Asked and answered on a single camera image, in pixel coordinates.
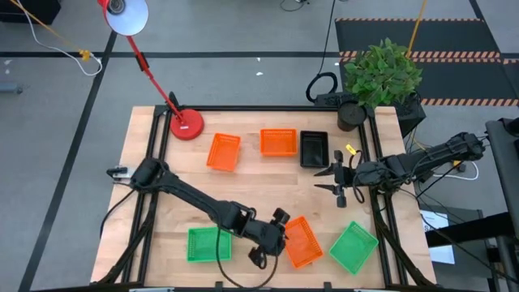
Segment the red desk lamp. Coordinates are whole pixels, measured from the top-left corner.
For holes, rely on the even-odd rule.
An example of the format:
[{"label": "red desk lamp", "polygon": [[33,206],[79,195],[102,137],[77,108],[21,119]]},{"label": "red desk lamp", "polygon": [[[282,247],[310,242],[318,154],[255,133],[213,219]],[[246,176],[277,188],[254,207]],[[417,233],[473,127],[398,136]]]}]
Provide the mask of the red desk lamp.
[{"label": "red desk lamp", "polygon": [[165,94],[152,72],[143,54],[137,48],[133,37],[143,30],[148,21],[148,4],[145,0],[97,0],[103,8],[103,15],[108,25],[118,34],[125,36],[133,49],[140,70],[146,73],[165,102],[173,110],[175,118],[171,119],[169,128],[175,137],[181,140],[192,140],[204,129],[204,119],[193,109],[178,110],[178,103],[173,93],[171,99]]}]

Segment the green basket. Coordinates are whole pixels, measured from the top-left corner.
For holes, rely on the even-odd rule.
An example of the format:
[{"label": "green basket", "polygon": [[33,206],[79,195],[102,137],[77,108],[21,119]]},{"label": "green basket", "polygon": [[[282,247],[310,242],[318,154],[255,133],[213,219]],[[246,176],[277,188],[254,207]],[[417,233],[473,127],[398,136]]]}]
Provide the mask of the green basket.
[{"label": "green basket", "polygon": [[[217,261],[217,227],[190,228],[187,231],[187,262]],[[231,234],[221,231],[220,260],[230,260]]]},{"label": "green basket", "polygon": [[352,221],[330,248],[329,254],[348,272],[356,275],[378,244],[376,237]]}]

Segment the orange plastic basket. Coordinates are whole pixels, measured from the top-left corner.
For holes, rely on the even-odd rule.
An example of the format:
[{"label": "orange plastic basket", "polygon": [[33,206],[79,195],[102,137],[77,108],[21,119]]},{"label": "orange plastic basket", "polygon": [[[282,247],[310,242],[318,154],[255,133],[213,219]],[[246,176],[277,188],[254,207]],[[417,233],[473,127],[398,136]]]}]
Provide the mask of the orange plastic basket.
[{"label": "orange plastic basket", "polygon": [[323,256],[323,251],[315,238],[307,219],[297,217],[286,223],[286,250],[295,268],[301,268]]},{"label": "orange plastic basket", "polygon": [[293,156],[298,152],[295,129],[261,130],[261,154],[265,156]]},{"label": "orange plastic basket", "polygon": [[215,170],[233,171],[238,161],[240,137],[216,133],[212,140],[207,166]]}]

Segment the gray floor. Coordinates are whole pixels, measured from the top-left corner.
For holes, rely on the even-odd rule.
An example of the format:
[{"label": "gray floor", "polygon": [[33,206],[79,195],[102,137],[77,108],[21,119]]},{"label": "gray floor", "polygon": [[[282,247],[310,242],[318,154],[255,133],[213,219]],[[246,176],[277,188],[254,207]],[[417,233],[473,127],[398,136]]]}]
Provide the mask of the gray floor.
[{"label": "gray floor", "polygon": [[[519,52],[515,0],[480,0],[483,14],[503,52]],[[293,13],[281,12],[277,0],[148,0],[151,18],[135,39],[142,50],[320,51],[331,0],[312,1]],[[109,29],[96,2],[63,0],[53,27],[92,51],[105,48]],[[337,2],[337,17],[416,17],[417,0],[349,0]],[[469,18],[466,0],[429,1],[426,17]],[[337,51],[335,28],[329,50]],[[61,46],[37,29],[41,41]],[[128,51],[119,37],[114,51]],[[23,24],[0,23],[0,51],[44,51]],[[92,85],[66,58],[0,58],[0,82],[24,86],[19,96],[0,97],[0,290],[17,290]],[[327,58],[325,71],[338,71]],[[181,103],[199,105],[305,105],[307,83],[319,68],[318,58],[149,59],[159,83],[174,90]],[[329,84],[317,84],[324,92]],[[33,289],[86,285],[97,253],[98,230],[111,190],[105,170],[118,163],[130,109],[161,102],[130,58],[109,60],[83,143]],[[517,108],[426,107],[418,129],[424,143],[441,143],[459,131],[484,131],[484,121],[516,117]],[[429,191],[446,205],[480,208],[485,215],[505,209],[491,151],[478,162],[480,179],[445,179]],[[448,286],[464,280],[438,275]],[[487,290],[486,282],[475,288]]]}]

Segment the wooden tabletop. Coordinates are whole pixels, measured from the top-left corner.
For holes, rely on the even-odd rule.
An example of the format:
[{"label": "wooden tabletop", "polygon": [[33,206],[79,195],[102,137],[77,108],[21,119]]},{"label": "wooden tabletop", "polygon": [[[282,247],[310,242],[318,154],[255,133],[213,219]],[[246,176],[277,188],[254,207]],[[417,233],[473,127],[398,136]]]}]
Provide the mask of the wooden tabletop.
[{"label": "wooden tabletop", "polygon": [[[144,158],[152,122],[153,107],[133,109],[127,137],[121,155],[121,165],[136,167]],[[319,189],[316,183],[333,183],[333,176],[314,177],[318,170],[303,169],[299,155],[295,157],[262,157],[260,130],[263,128],[295,128],[299,131],[326,131],[328,133],[330,161],[333,150],[340,149],[345,161],[350,154],[346,144],[360,149],[358,131],[344,132],[337,127],[337,114],[333,112],[203,112],[205,128],[202,135],[192,141],[169,137],[165,161],[180,179],[218,200],[234,200],[257,210],[257,219],[270,221],[277,207],[283,208],[292,218],[303,215],[317,237],[324,256],[315,263],[295,269],[286,252],[279,258],[277,273],[267,284],[269,287],[322,288],[330,281],[334,288],[383,288],[378,248],[356,275],[346,272],[329,254],[328,250],[351,221],[356,221],[375,234],[368,190],[366,202],[360,204],[351,188],[346,191],[347,208],[337,208],[335,196]],[[384,155],[404,152],[397,116],[394,108],[376,109],[377,126]],[[160,144],[159,126],[157,146]],[[209,149],[215,133],[239,135],[242,138],[236,170],[233,173],[212,170],[206,166]],[[370,154],[374,159],[371,133],[367,126]],[[404,189],[414,192],[410,186]],[[115,186],[110,207],[117,203],[128,189]],[[435,281],[427,241],[422,228],[416,200],[405,192],[393,196],[393,205],[400,232],[401,245],[414,264],[431,281]],[[99,280],[116,262],[128,244],[136,195],[128,200],[106,222],[92,280]],[[193,227],[215,226],[208,216],[173,195],[159,195],[156,223],[152,237],[146,286],[208,286],[223,281],[231,287],[216,263],[187,263],[187,231]],[[255,244],[243,238],[233,238],[233,258],[223,262],[224,270],[244,286],[256,286],[269,275],[273,259],[265,270],[260,270],[247,257]],[[388,245],[392,279],[398,283],[394,254]],[[140,251],[134,263],[139,263]],[[136,279],[134,268],[132,279]]]}]

